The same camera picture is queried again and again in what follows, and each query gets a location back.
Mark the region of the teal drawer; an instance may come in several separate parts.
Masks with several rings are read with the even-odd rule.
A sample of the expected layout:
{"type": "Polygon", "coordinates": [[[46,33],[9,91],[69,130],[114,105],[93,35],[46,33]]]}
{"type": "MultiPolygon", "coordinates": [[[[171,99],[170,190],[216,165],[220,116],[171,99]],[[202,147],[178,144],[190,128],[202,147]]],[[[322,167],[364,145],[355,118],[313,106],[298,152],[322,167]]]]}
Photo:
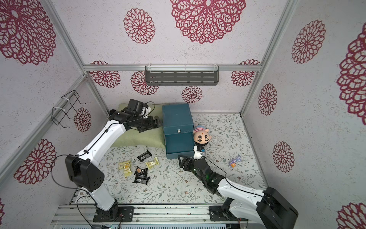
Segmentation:
{"type": "Polygon", "coordinates": [[[179,155],[193,157],[195,142],[193,133],[165,135],[166,158],[177,159],[179,155]]]}

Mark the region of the yellow-green cookie packet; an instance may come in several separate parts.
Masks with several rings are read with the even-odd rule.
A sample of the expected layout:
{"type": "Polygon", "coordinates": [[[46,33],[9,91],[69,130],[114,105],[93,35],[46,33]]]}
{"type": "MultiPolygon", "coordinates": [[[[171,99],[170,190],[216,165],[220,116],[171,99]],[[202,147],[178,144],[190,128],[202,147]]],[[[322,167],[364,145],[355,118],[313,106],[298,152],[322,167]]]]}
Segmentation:
{"type": "Polygon", "coordinates": [[[155,157],[152,161],[145,163],[148,169],[153,169],[154,166],[160,165],[160,162],[157,157],[155,157]]]}

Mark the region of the black orange cookie packet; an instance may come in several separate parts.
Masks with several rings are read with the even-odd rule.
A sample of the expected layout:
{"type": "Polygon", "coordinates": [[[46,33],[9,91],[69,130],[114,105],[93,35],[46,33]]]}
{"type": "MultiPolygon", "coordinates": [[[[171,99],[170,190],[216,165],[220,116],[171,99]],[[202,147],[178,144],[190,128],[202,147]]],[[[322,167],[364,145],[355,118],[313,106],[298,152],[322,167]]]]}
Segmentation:
{"type": "Polygon", "coordinates": [[[140,167],[136,167],[136,170],[135,170],[135,175],[139,175],[139,176],[144,176],[146,177],[147,174],[148,174],[148,168],[140,168],[140,167]]]}

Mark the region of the yellow cookie packet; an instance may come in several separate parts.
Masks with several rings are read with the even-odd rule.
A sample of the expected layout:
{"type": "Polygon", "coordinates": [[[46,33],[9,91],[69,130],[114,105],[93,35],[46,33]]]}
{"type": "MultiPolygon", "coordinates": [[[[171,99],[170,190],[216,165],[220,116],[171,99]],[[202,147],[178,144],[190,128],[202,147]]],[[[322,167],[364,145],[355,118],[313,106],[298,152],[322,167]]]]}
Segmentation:
{"type": "Polygon", "coordinates": [[[118,169],[124,171],[124,177],[129,177],[132,174],[131,164],[130,160],[119,163],[118,169]]]}

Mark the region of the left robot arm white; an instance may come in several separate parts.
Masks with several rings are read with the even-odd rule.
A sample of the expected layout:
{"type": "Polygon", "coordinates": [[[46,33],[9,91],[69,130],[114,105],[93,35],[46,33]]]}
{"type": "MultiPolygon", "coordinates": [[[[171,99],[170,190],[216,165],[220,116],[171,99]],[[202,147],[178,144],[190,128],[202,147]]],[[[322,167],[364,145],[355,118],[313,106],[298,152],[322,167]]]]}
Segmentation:
{"type": "Polygon", "coordinates": [[[96,218],[102,222],[116,221],[120,215],[118,201],[107,190],[99,164],[125,132],[132,129],[142,133],[162,125],[158,116],[151,116],[155,107],[150,107],[150,104],[131,99],[121,111],[111,110],[100,133],[83,150],[65,158],[68,177],[76,185],[75,190],[84,191],[91,197],[96,207],[96,218]]]}

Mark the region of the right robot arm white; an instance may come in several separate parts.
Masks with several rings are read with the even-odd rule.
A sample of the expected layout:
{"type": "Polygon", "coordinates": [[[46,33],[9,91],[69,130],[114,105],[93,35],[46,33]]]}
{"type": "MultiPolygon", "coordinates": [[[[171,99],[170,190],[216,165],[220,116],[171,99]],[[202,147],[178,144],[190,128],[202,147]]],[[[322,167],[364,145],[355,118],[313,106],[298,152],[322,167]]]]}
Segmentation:
{"type": "Polygon", "coordinates": [[[298,211],[276,189],[252,189],[237,184],[211,170],[205,157],[194,159],[179,155],[179,166],[192,172],[213,195],[225,198],[221,207],[227,219],[247,219],[267,229],[293,229],[298,211]]]}

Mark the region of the teal drawer cabinet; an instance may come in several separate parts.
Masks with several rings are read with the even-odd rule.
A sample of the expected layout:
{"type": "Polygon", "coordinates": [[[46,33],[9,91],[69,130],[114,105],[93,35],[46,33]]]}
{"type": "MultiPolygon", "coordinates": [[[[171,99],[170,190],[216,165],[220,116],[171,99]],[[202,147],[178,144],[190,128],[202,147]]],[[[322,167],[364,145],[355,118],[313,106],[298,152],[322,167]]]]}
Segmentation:
{"type": "Polygon", "coordinates": [[[188,103],[163,105],[164,135],[193,132],[193,118],[188,103]]]}

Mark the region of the green cushion pillow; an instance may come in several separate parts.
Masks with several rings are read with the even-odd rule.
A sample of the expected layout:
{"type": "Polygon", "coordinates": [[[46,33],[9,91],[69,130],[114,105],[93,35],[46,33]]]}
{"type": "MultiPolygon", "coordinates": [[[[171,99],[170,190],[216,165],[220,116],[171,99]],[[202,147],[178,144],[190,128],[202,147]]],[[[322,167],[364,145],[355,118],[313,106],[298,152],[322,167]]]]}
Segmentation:
{"type": "MultiPolygon", "coordinates": [[[[140,115],[147,115],[151,112],[151,116],[159,117],[161,122],[163,121],[163,104],[160,105],[149,105],[148,111],[145,111],[144,108],[140,108],[140,115]]],[[[128,130],[123,135],[121,135],[113,144],[112,147],[133,147],[143,145],[152,148],[162,148],[165,149],[165,139],[163,133],[163,127],[159,127],[156,129],[148,130],[142,133],[139,133],[136,130],[128,130]]]]}

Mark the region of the round-faced plush doll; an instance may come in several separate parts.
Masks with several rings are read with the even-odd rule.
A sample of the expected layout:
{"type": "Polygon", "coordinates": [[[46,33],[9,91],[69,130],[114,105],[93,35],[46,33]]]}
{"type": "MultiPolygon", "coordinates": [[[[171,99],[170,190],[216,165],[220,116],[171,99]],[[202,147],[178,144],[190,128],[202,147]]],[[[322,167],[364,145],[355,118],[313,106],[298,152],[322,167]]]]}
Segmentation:
{"type": "Polygon", "coordinates": [[[193,128],[193,140],[198,146],[206,146],[212,139],[209,134],[209,129],[202,125],[197,125],[193,128]]]}

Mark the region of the small purple toy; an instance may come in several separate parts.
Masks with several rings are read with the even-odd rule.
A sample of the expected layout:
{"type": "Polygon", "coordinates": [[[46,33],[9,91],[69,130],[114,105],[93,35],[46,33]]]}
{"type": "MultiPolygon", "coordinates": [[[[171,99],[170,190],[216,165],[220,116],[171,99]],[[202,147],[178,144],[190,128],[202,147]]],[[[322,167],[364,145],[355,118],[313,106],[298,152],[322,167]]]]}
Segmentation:
{"type": "Polygon", "coordinates": [[[232,167],[232,168],[235,168],[236,165],[241,162],[241,157],[240,156],[237,156],[236,158],[232,158],[230,161],[229,161],[229,165],[232,167]]]}

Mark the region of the grey wall shelf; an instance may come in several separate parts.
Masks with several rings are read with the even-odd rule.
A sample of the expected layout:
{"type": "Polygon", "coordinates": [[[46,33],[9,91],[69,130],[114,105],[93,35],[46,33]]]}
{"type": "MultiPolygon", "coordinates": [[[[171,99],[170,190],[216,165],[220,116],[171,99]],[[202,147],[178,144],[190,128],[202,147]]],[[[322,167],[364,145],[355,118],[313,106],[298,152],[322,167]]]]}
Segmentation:
{"type": "Polygon", "coordinates": [[[145,67],[148,86],[216,86],[219,66],[209,67],[145,67]]]}

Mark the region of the metal base rail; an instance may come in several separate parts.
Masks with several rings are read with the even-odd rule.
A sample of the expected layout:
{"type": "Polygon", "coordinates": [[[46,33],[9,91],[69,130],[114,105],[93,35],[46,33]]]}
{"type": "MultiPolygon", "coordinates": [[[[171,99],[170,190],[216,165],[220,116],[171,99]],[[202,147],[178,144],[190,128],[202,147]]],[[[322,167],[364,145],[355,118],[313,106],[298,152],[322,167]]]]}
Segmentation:
{"type": "MultiPolygon", "coordinates": [[[[123,209],[125,225],[132,224],[212,224],[214,213],[210,207],[218,207],[225,198],[212,195],[195,183],[183,185],[148,186],[133,185],[132,189],[112,189],[123,209]]],[[[69,205],[58,207],[49,225],[61,228],[116,228],[117,222],[95,222],[96,204],[84,191],[79,191],[69,205]]]]}

